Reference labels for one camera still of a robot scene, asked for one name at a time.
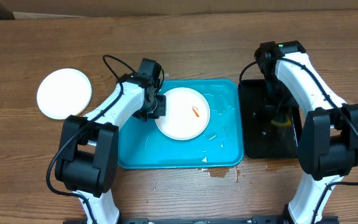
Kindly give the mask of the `green yellow scrub sponge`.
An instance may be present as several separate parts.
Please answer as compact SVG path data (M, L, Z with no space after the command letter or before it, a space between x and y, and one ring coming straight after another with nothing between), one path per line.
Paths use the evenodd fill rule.
M288 113L277 113L270 123L277 128L289 128L292 125Z

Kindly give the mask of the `white plate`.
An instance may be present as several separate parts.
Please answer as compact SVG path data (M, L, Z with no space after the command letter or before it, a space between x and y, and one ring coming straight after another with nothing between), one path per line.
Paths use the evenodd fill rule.
M199 136L206 129L211 112L206 98L200 92L178 87L163 95L167 100L166 113L155 123L164 135L186 141Z
M88 77L81 71L74 68L62 68L46 76L37 90L39 95L91 95L92 87Z

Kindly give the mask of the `lime green rimmed plate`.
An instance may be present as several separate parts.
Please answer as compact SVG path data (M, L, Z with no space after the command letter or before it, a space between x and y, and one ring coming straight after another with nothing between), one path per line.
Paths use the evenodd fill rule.
M78 115L89 105L91 95L39 95L37 104L40 111L52 119L66 119L69 115Z

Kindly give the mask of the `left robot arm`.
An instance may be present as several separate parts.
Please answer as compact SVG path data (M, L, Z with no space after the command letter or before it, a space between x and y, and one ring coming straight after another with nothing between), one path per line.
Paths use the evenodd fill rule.
M146 122L166 115L166 97L159 93L163 81L162 66L143 58L138 70L117 78L113 93L95 110L65 119L59 150L45 178L51 192L80 200L86 213L83 223L119 221L111 193L119 130L131 116Z

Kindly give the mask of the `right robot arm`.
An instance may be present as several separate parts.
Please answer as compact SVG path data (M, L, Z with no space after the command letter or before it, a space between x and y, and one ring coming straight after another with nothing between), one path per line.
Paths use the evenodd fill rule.
M254 54L278 104L296 101L305 116L298 141L303 175L287 205L289 223L323 223L338 185L358 185L358 104L349 105L324 82L299 41L265 42Z

